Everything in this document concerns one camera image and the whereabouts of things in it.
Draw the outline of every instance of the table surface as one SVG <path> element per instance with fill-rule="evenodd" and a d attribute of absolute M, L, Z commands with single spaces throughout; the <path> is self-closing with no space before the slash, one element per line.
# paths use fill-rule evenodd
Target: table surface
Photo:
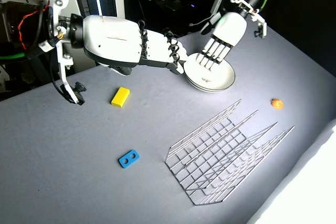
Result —
<path fill-rule="evenodd" d="M 269 29 L 255 24 L 227 56 L 235 83 L 220 93 L 193 88 L 167 69 L 138 66 L 129 77 L 96 67 L 69 78 L 87 87 L 86 103 L 67 103 L 51 84 L 0 103 L 0 223 L 245 223 L 336 112 L 336 79 Z M 207 36 L 180 39 L 188 53 Z M 131 90 L 111 106 L 118 87 Z M 270 105 L 280 98 L 285 107 Z M 167 166 L 169 147 L 242 99 L 231 117 L 253 134 L 296 128 L 225 202 L 193 206 Z M 118 158 L 140 159 L 127 169 Z"/>

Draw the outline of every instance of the blue block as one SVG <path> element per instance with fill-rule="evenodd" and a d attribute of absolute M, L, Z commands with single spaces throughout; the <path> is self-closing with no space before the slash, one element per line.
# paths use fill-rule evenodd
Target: blue block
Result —
<path fill-rule="evenodd" d="M 130 152 L 126 153 L 119 159 L 119 163 L 122 166 L 122 168 L 127 168 L 131 164 L 133 164 L 135 161 L 139 159 L 139 154 L 136 152 L 136 150 L 131 150 Z"/>

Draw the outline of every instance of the yellow sponge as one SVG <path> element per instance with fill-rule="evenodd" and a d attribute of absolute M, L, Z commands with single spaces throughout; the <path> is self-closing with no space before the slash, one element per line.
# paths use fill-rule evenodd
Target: yellow sponge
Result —
<path fill-rule="evenodd" d="M 129 94 L 130 94 L 129 89 L 120 87 L 116 95 L 114 96 L 111 104 L 121 108 L 124 105 Z"/>

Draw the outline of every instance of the screw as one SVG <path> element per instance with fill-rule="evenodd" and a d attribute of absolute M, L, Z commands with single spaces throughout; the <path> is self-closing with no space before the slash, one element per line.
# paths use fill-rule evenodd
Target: screw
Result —
<path fill-rule="evenodd" d="M 63 1 L 62 0 L 56 0 L 56 5 L 62 6 L 63 5 Z"/>
<path fill-rule="evenodd" d="M 70 56 L 70 54 L 64 54 L 64 55 L 63 55 L 63 58 L 69 60 L 69 59 L 71 59 L 71 56 Z"/>

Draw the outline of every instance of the dish rack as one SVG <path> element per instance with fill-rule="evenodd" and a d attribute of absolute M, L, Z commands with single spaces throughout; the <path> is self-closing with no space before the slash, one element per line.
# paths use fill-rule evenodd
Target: dish rack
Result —
<path fill-rule="evenodd" d="M 224 201 L 294 128 L 264 143 L 259 140 L 278 123 L 246 137 L 239 128 L 258 111 L 234 124 L 229 116 L 240 102 L 201 125 L 168 151 L 165 163 L 195 205 Z"/>

